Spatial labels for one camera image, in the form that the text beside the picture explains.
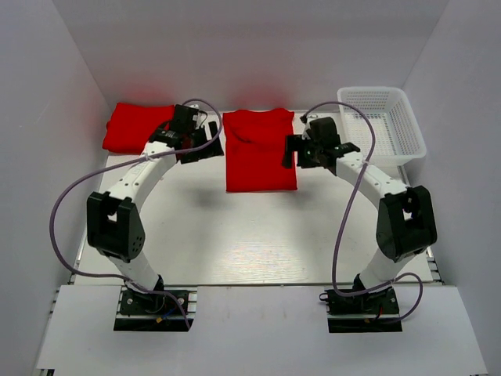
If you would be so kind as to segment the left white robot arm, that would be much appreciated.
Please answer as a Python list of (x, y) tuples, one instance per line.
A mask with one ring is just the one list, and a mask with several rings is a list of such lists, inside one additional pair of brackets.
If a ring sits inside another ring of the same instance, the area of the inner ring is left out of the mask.
[(206, 121), (204, 111), (183, 103), (171, 119), (149, 136), (139, 161), (104, 192), (87, 200), (87, 242), (112, 262), (128, 288), (139, 292), (139, 304), (150, 313), (164, 307), (164, 282), (153, 270), (143, 248), (146, 231), (140, 212), (153, 188), (177, 164), (224, 154), (222, 119)]

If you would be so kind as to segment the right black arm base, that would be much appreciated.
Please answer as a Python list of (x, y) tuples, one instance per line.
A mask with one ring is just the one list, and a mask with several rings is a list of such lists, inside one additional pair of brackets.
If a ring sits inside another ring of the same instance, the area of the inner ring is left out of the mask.
[(333, 289), (319, 295), (326, 305), (330, 334), (402, 332), (395, 290), (390, 287), (373, 294), (341, 297)]

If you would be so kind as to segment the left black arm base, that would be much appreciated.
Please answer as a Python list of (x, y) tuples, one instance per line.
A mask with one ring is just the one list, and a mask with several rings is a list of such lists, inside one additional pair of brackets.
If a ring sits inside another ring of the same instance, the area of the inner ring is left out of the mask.
[(175, 288), (165, 295), (143, 295), (126, 287), (121, 289), (114, 331), (116, 332), (188, 332), (196, 314), (196, 288)]

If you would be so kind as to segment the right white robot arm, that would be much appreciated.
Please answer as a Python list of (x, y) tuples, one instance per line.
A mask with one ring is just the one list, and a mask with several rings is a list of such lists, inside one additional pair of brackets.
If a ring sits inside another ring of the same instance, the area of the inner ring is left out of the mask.
[(311, 121), (300, 135), (286, 137), (283, 167), (322, 167), (350, 183), (377, 209), (377, 250), (354, 281), (355, 306), (369, 313), (382, 302), (381, 290), (402, 278), (402, 269), (438, 239), (431, 194), (407, 186), (370, 164), (353, 143), (342, 143), (334, 120)]

